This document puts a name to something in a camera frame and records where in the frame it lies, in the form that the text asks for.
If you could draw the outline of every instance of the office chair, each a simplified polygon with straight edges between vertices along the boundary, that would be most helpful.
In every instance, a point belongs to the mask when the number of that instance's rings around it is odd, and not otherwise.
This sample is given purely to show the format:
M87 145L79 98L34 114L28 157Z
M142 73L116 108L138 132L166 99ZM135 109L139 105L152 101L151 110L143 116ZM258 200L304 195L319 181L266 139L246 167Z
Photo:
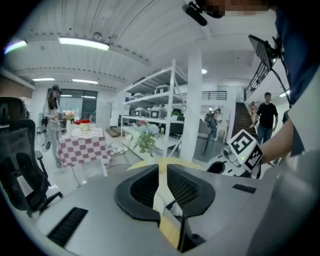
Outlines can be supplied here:
M62 198L63 195L57 192L46 196L50 183L43 163L42 171L36 161L35 123L30 119L10 119L9 116L6 121L8 127L0 130L0 182L12 205L31 217L32 213L43 212L56 197ZM23 177L33 190L27 196L18 182L19 177Z

